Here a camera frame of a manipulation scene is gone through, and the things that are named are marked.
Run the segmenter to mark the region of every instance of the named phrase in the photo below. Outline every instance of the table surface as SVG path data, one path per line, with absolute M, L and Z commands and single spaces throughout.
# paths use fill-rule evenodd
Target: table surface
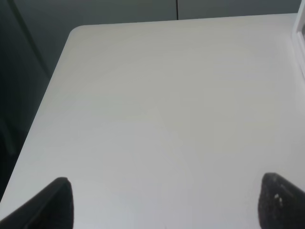
M 305 189 L 295 17 L 74 29 L 0 218 L 68 177 L 75 229 L 258 229 L 265 172 Z

